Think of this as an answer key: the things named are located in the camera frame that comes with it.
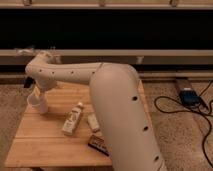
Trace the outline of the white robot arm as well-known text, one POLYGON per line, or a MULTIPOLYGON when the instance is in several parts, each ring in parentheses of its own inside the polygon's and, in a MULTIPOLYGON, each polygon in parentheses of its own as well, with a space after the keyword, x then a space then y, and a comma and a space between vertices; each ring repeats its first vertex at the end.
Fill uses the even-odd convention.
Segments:
POLYGON ((128 64, 95 62, 57 64, 39 52, 25 72, 39 89, 58 81, 85 84, 114 171, 168 171, 138 90, 140 78, 128 64))

